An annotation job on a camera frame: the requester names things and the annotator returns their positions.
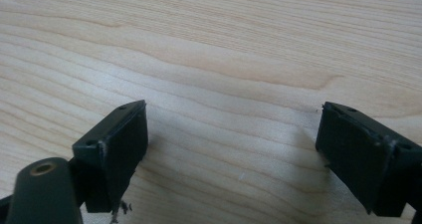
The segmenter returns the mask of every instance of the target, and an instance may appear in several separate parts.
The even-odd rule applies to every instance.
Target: wood grain
[[[146,100],[120,223],[410,223],[366,215],[314,145],[325,101],[422,143],[421,60],[422,0],[0,0],[0,195]]]

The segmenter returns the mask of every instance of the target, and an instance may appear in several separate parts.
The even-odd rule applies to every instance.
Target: hole
[[[96,143],[98,143],[96,140],[89,140],[89,141],[86,142],[86,145],[91,146],[91,145],[94,145]]]
[[[31,169],[31,175],[40,176],[51,172],[56,168],[56,164],[53,162],[44,162]]]

